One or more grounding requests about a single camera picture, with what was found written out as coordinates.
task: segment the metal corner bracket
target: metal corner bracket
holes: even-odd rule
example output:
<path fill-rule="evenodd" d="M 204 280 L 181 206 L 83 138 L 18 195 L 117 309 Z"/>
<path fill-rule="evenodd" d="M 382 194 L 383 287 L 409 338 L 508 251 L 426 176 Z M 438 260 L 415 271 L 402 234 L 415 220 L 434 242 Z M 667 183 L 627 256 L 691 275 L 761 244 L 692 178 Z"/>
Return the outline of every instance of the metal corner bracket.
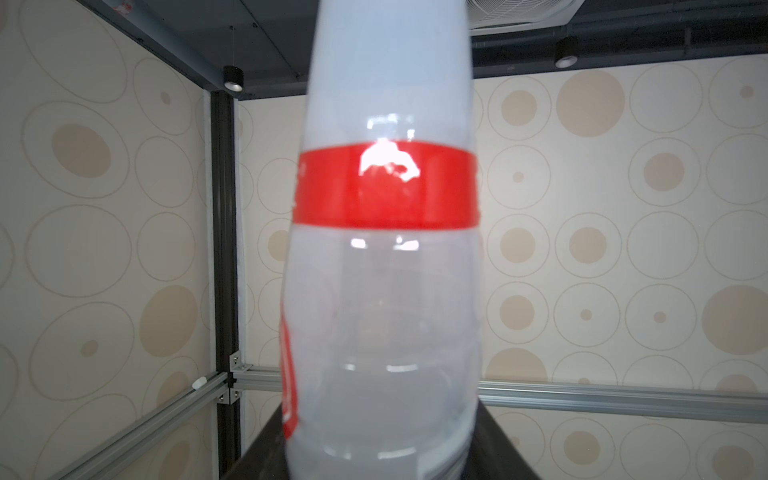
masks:
<path fill-rule="evenodd" d="M 240 354 L 239 350 L 230 355 L 230 372 L 247 372 L 251 367 L 253 367 L 253 365 L 250 363 L 243 362 L 243 356 Z"/>
<path fill-rule="evenodd" d="M 232 405 L 237 400 L 240 400 L 241 396 L 243 396 L 243 390 L 229 389 L 228 391 L 219 395 L 219 398 L 216 399 L 216 403 L 220 405 Z"/>

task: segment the wire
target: wire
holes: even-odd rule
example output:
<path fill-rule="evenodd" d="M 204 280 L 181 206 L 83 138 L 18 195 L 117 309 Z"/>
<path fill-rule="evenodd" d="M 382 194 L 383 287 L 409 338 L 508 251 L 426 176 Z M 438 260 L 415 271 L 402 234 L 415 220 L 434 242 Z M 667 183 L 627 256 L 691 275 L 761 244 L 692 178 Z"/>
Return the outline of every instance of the wire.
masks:
<path fill-rule="evenodd" d="M 262 28 L 262 26 L 261 26 L 261 24 L 259 23 L 259 21 L 258 21 L 258 20 L 256 20 L 256 16 L 254 16 L 254 15 L 253 15 L 253 12 L 250 10 L 250 8 L 248 8 L 248 5 L 246 5 L 246 4 L 245 4 L 245 1 L 244 1 L 244 0 L 240 0 L 240 4 L 241 4 L 241 5 L 242 5 L 242 6 L 243 6 L 245 9 L 246 9 L 246 11 L 248 12 L 248 15 L 250 15 L 251 19 L 253 20 L 253 24 L 256 26 L 256 28 L 260 29 L 260 30 L 261 30 L 261 31 L 264 33 L 264 36 L 265 36 L 265 37 L 266 37 L 266 39 L 267 39 L 267 40 L 270 42 L 270 44 L 272 44 L 272 47 L 275 49 L 275 51 L 276 51 L 276 52 L 277 52 L 277 54 L 280 56 L 280 58 L 282 58 L 282 59 L 283 59 L 283 61 L 285 62 L 285 64 L 288 66 L 288 69 L 290 69 L 290 70 L 293 72 L 293 75 L 294 75 L 296 78 L 300 77 L 300 76 L 301 76 L 301 74 L 300 74 L 298 71 L 296 71 L 296 69 L 295 69 L 295 68 L 293 68 L 293 66 L 290 64 L 290 62 L 288 61 L 288 59 L 287 59 L 287 58 L 285 58 L 285 55 L 283 55 L 283 53 L 280 51 L 280 49 L 277 47 L 277 45 L 275 45 L 275 42 L 274 42 L 274 41 L 272 40 L 272 38 L 270 37 L 270 34 L 266 33 L 266 30 L 264 30 L 264 29 Z"/>

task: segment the beige circle pattern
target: beige circle pattern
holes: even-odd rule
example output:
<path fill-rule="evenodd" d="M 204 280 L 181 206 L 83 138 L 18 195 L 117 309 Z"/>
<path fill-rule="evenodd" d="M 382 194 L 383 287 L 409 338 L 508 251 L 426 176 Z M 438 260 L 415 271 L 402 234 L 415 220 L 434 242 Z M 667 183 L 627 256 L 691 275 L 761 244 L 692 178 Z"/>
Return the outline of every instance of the beige circle pattern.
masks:
<path fill-rule="evenodd" d="M 749 205 L 768 198 L 768 138 L 742 134 L 727 138 L 712 152 L 707 180 L 721 199 Z"/>
<path fill-rule="evenodd" d="M 136 251 L 147 275 L 162 282 L 176 280 L 190 269 L 194 260 L 192 227 L 176 214 L 156 214 L 139 231 Z"/>
<path fill-rule="evenodd" d="M 565 290 L 554 305 L 554 325 L 568 342 L 592 347 L 616 333 L 621 312 L 614 294 L 596 283 Z"/>
<path fill-rule="evenodd" d="M 290 220 L 276 218 L 267 222 L 259 232 L 257 251 L 264 266 L 274 273 L 282 273 L 288 253 Z"/>
<path fill-rule="evenodd" d="M 0 223 L 0 289 L 11 278 L 15 261 L 16 252 L 13 247 L 13 240 L 11 240 L 8 231 Z"/>
<path fill-rule="evenodd" d="M 768 452 L 751 435 L 719 432 L 699 447 L 696 470 L 702 480 L 760 480 L 768 478 Z"/>
<path fill-rule="evenodd" d="M 247 209 L 253 200 L 253 175 L 245 164 L 240 164 L 240 200 L 243 210 Z"/>
<path fill-rule="evenodd" d="M 518 412 L 502 413 L 495 420 L 520 456 L 530 466 L 538 464 L 546 449 L 544 432 L 538 423 L 528 415 Z"/>
<path fill-rule="evenodd" d="M 548 382 L 544 363 L 533 352 L 511 348 L 496 353 L 485 369 L 485 378 L 512 382 Z"/>
<path fill-rule="evenodd" d="M 482 105 L 482 99 L 480 98 L 480 94 L 477 90 L 473 92 L 472 95 L 472 120 L 473 124 L 475 125 L 475 130 L 480 129 L 480 125 L 482 124 L 482 118 L 484 114 L 484 109 Z"/>
<path fill-rule="evenodd" d="M 699 184 L 696 151 L 676 138 L 658 138 L 640 147 L 629 165 L 629 184 L 643 202 L 668 207 L 688 198 Z"/>
<path fill-rule="evenodd" d="M 165 137 L 150 137 L 136 153 L 139 186 L 161 207 L 180 207 L 194 188 L 194 172 L 187 154 Z"/>
<path fill-rule="evenodd" d="M 544 332 L 549 307 L 536 287 L 523 282 L 506 283 L 488 299 L 485 317 L 499 338 L 528 343 Z"/>
<path fill-rule="evenodd" d="M 590 138 L 607 133 L 619 122 L 625 100 L 624 89 L 612 74 L 583 70 L 562 86 L 556 108 L 566 130 Z"/>
<path fill-rule="evenodd" d="M 768 346 L 768 293 L 748 285 L 723 288 L 704 306 L 701 328 L 725 353 L 758 353 Z"/>
<path fill-rule="evenodd" d="M 610 271 L 621 256 L 621 234 L 600 214 L 578 214 L 560 227 L 554 239 L 558 261 L 568 272 L 595 278 Z"/>
<path fill-rule="evenodd" d="M 710 83 L 710 106 L 724 124 L 759 127 L 768 121 L 768 60 L 756 55 L 726 63 Z"/>
<path fill-rule="evenodd" d="M 269 339 L 259 351 L 259 366 L 280 365 L 280 341 L 277 337 Z"/>
<path fill-rule="evenodd" d="M 204 204 L 208 205 L 208 182 L 207 174 L 205 172 L 205 160 L 201 161 L 197 165 L 197 172 L 195 174 L 195 183 L 197 184 L 197 194 Z"/>
<path fill-rule="evenodd" d="M 200 138 L 205 140 L 205 104 L 203 97 L 200 97 L 194 105 L 194 123 L 197 125 L 197 133 L 200 134 Z"/>
<path fill-rule="evenodd" d="M 533 137 L 549 120 L 552 100 L 547 88 L 531 77 L 504 80 L 491 94 L 488 119 L 493 129 L 509 140 Z"/>
<path fill-rule="evenodd" d="M 630 110 L 638 124 L 659 134 L 688 125 L 702 102 L 699 78 L 688 67 L 676 63 L 648 68 L 634 82 L 629 95 Z"/>
<path fill-rule="evenodd" d="M 646 424 L 631 430 L 621 441 L 619 456 L 634 480 L 680 480 L 690 467 L 685 440 L 664 425 Z"/>
<path fill-rule="evenodd" d="M 134 403 L 124 395 L 92 399 L 71 413 L 48 438 L 32 477 L 44 480 L 105 442 L 137 418 Z"/>
<path fill-rule="evenodd" d="M 164 406 L 173 397 L 189 389 L 200 376 L 200 369 L 188 356 L 168 360 L 149 382 L 141 411 L 144 415 Z"/>
<path fill-rule="evenodd" d="M 753 280 L 768 273 L 766 245 L 768 217 L 751 210 L 723 215 L 704 237 L 710 265 L 732 280 Z"/>
<path fill-rule="evenodd" d="M 134 324 L 125 310 L 106 302 L 76 306 L 38 337 L 29 379 L 47 399 L 79 399 L 117 376 L 133 345 Z"/>
<path fill-rule="evenodd" d="M 630 230 L 627 253 L 640 273 L 657 280 L 686 272 L 699 252 L 693 224 L 672 212 L 648 214 Z"/>
<path fill-rule="evenodd" d="M 616 447 L 601 423 L 579 417 L 558 425 L 549 449 L 563 472 L 577 478 L 594 478 L 611 466 Z"/>
<path fill-rule="evenodd" d="M 245 321 L 246 324 L 250 323 L 250 321 L 253 319 L 253 314 L 256 312 L 256 298 L 253 296 L 253 290 L 250 288 L 250 285 L 246 285 L 248 287 L 248 295 L 246 297 L 246 318 Z"/>
<path fill-rule="evenodd" d="M 200 431 L 194 425 L 182 425 L 155 452 L 147 480 L 187 480 L 199 452 Z"/>
<path fill-rule="evenodd" d="M 112 162 L 109 147 L 101 135 L 79 124 L 57 128 L 51 148 L 58 163 L 78 177 L 100 177 Z"/>
<path fill-rule="evenodd" d="M 242 416 L 245 419 L 243 421 L 243 429 L 245 430 L 243 433 L 245 434 L 246 439 L 251 439 L 256 432 L 256 427 L 259 425 L 259 419 L 256 416 L 256 407 L 253 406 L 253 403 L 249 399 L 243 399 L 240 404 L 242 405 Z"/>
<path fill-rule="evenodd" d="M 192 124 L 187 89 L 176 72 L 162 61 L 144 58 L 136 64 L 134 92 L 147 119 L 164 133 L 180 135 Z"/>
<path fill-rule="evenodd" d="M 278 215 L 290 213 L 296 172 L 296 162 L 287 158 L 276 158 L 264 165 L 256 180 L 256 192 L 264 208 Z"/>
<path fill-rule="evenodd" d="M 616 370 L 603 357 L 593 352 L 576 352 L 556 365 L 552 382 L 582 385 L 617 385 Z"/>
<path fill-rule="evenodd" d="M 152 356 L 171 356 L 192 337 L 197 325 L 197 300 L 189 289 L 170 285 L 158 290 L 141 314 L 139 339 Z"/>
<path fill-rule="evenodd" d="M 123 55 L 88 10 L 76 2 L 26 0 L 19 6 L 18 22 L 32 57 L 60 87 L 94 103 L 123 96 L 127 87 Z"/>
<path fill-rule="evenodd" d="M 203 326 L 210 330 L 211 319 L 211 301 L 210 301 L 210 283 L 208 283 L 203 289 L 203 294 L 200 295 L 200 321 L 203 322 Z"/>
<path fill-rule="evenodd" d="M 694 387 L 694 381 L 683 364 L 663 355 L 646 356 L 630 365 L 622 384 L 667 389 Z"/>
<path fill-rule="evenodd" d="M 699 388 L 731 393 L 766 393 L 768 372 L 746 360 L 726 360 L 704 373 Z"/>
<path fill-rule="evenodd" d="M 259 316 L 264 325 L 278 331 L 280 327 L 280 294 L 283 291 L 283 278 L 267 282 L 259 292 Z"/>
<path fill-rule="evenodd" d="M 282 402 L 283 397 L 281 395 L 274 395 L 266 399 L 259 410 L 259 423 L 261 424 L 261 428 L 264 428 L 266 423 L 269 422 L 270 417 Z"/>
<path fill-rule="evenodd" d="M 106 210 L 68 205 L 45 214 L 30 229 L 25 257 L 35 281 L 46 290 L 91 296 L 108 290 L 125 274 L 131 239 Z"/>
<path fill-rule="evenodd" d="M 242 104 L 237 104 L 237 138 L 240 152 L 244 152 L 253 139 L 253 117 Z"/>
<path fill-rule="evenodd" d="M 0 22 L 0 31 L 2 31 L 3 28 L 2 22 Z M 18 473 L 14 472 L 11 467 L 8 467 L 6 465 L 0 464 L 0 479 L 1 480 L 22 480 L 22 477 L 18 475 Z"/>
<path fill-rule="evenodd" d="M 494 200 L 516 210 L 532 207 L 541 200 L 549 189 L 550 178 L 544 155 L 524 145 L 501 151 L 488 167 L 488 189 Z"/>
<path fill-rule="evenodd" d="M 50 101 L 22 125 L 27 161 L 49 185 L 79 198 L 102 198 L 128 177 L 128 149 L 106 118 L 84 105 Z"/>
<path fill-rule="evenodd" d="M 0 390 L 0 419 L 11 405 L 18 389 L 18 362 L 8 347 L 0 344 L 0 382 L 5 386 Z"/>
<path fill-rule="evenodd" d="M 693 300 L 683 290 L 659 283 L 632 296 L 624 319 L 636 342 L 652 350 L 669 350 L 694 334 L 697 316 Z"/>
<path fill-rule="evenodd" d="M 549 235 L 535 218 L 510 215 L 491 228 L 487 251 L 500 272 L 527 276 L 539 270 L 549 257 Z"/>

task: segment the black metal post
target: black metal post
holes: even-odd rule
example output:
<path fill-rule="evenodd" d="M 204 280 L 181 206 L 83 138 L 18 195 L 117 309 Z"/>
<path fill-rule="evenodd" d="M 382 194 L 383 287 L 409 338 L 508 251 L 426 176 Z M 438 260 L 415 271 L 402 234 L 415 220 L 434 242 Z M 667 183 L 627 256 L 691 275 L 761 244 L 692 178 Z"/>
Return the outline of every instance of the black metal post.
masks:
<path fill-rule="evenodd" d="M 239 349 L 237 331 L 237 183 L 234 100 L 224 91 L 210 94 L 210 148 L 213 184 L 214 301 L 216 370 L 230 371 Z M 229 387 L 234 379 L 229 374 Z M 218 405 L 219 475 L 240 457 L 240 403 Z"/>

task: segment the black table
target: black table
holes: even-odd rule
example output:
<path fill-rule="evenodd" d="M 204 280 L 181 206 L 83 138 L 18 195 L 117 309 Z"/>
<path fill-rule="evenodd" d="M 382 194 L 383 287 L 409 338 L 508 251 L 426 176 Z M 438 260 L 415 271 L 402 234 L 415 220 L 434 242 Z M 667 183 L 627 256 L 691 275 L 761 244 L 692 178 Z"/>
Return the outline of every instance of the black table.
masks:
<path fill-rule="evenodd" d="M 224 480 L 289 480 L 281 416 L 282 409 L 278 407 Z M 515 450 L 482 402 L 478 402 L 477 422 L 461 479 L 541 480 Z"/>

